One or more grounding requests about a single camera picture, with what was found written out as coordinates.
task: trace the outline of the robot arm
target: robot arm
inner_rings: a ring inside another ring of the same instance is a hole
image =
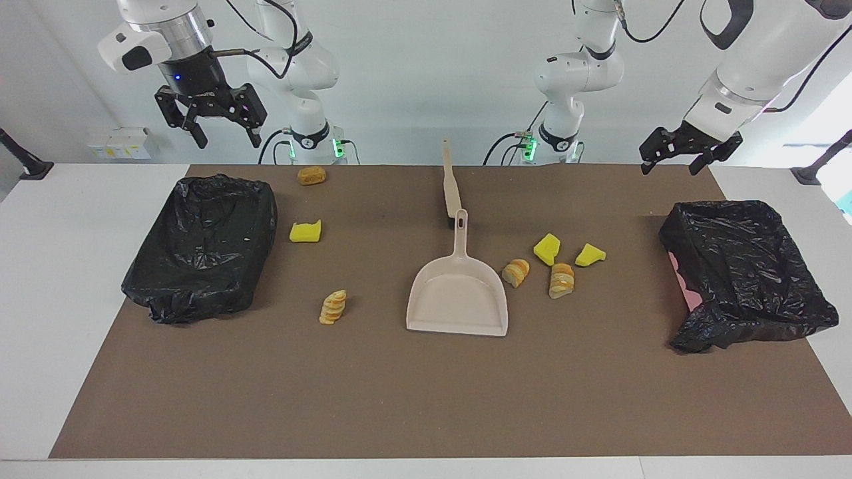
[[[296,30],[293,30],[294,22],[280,10],[266,0],[256,0],[263,32],[274,42],[288,46],[295,33],[295,47],[292,51],[280,46],[264,48],[257,54],[278,71],[283,70],[291,58],[290,70],[279,80],[262,64],[250,62],[249,76],[252,83],[275,93],[284,104],[291,122],[294,140],[291,152],[295,159],[304,164],[328,164],[342,157],[343,147],[337,141],[335,129],[326,119],[314,90],[328,89],[337,83],[337,61],[314,39],[296,2],[289,0],[280,4],[293,16]]]
[[[615,49],[619,18],[613,0],[579,0],[577,10],[582,51],[551,56],[536,71],[536,86],[548,101],[538,135],[560,161],[583,120],[583,103],[574,96],[612,88],[625,72],[624,60]]]
[[[197,0],[118,0],[118,8],[124,23],[98,43],[101,57],[120,73],[157,64],[167,85],[154,98],[170,127],[187,131],[204,148],[207,137],[196,118],[222,117],[242,126],[254,147],[260,145],[266,110],[253,86],[227,84],[211,45],[214,24]]]
[[[642,172],[679,154],[699,156],[695,175],[725,161],[742,142],[740,128],[757,118],[784,86],[849,27],[852,0],[728,0],[731,21],[705,32],[725,56],[672,132],[656,129],[639,147]]]

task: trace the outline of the yellow sponge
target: yellow sponge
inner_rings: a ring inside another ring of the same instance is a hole
[[[547,235],[532,248],[532,252],[535,253],[535,256],[537,256],[538,259],[544,261],[544,264],[553,266],[556,255],[559,254],[560,244],[561,242],[559,241],[559,238],[547,233]]]
[[[320,240],[322,232],[322,220],[317,220],[316,223],[293,223],[293,228],[290,229],[290,241],[293,243],[316,243]]]
[[[607,259],[606,251],[599,250],[589,243],[586,243],[586,246],[583,246],[583,250],[574,261],[574,264],[577,266],[589,266],[594,262],[603,261],[605,259]]]

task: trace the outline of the dustpan handle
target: dustpan handle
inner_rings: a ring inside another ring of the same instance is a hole
[[[446,215],[452,215],[462,208],[462,199],[458,195],[458,183],[452,174],[452,156],[450,155],[450,141],[444,138],[444,201],[446,203]]]
[[[452,255],[455,257],[468,256],[468,211],[461,209],[456,211],[455,243]]]

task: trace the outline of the white wall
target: white wall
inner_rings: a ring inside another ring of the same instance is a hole
[[[234,1],[255,18],[251,0]],[[242,26],[224,1],[200,4],[216,20],[216,48],[267,44]],[[631,30],[638,36],[655,32],[675,4],[628,3]],[[726,4],[711,0],[709,18],[724,17]],[[459,163],[481,162],[494,139],[525,128],[541,105],[544,98],[533,84],[537,62],[579,46],[568,0],[300,0],[299,5],[316,39],[341,65],[338,85],[319,93],[328,116],[359,143],[365,163],[437,164],[443,136],[452,139]],[[699,7],[700,2],[687,2],[653,43],[635,44],[619,34],[627,62],[624,82],[582,97],[585,161],[638,162],[637,147],[653,128],[679,125],[722,58],[700,30]],[[0,2],[4,128],[43,158],[59,161],[91,161],[83,131],[115,124],[151,128],[161,148],[160,161],[253,161],[257,150],[243,131],[224,120],[201,120],[210,138],[206,150],[164,125],[152,99],[163,83],[156,67],[129,76],[107,68],[95,46],[119,22],[113,0]],[[33,28],[38,23],[43,27]],[[794,110],[747,126],[746,143],[731,162],[746,163],[783,143],[849,72],[852,66],[841,59],[850,53],[852,41],[847,41],[823,65]],[[232,86],[247,81],[245,60],[222,63]],[[274,97],[265,91],[261,95],[270,112],[266,135],[287,120]],[[63,100],[56,101],[57,96]],[[45,130],[52,134],[44,135]]]
[[[20,164],[5,148],[0,148],[0,201],[18,184],[18,175]]]

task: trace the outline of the beige dustpan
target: beige dustpan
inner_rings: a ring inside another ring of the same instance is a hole
[[[468,212],[459,210],[455,217],[452,255],[417,273],[406,325],[416,331],[505,336],[509,311],[503,282],[490,266],[468,256]]]

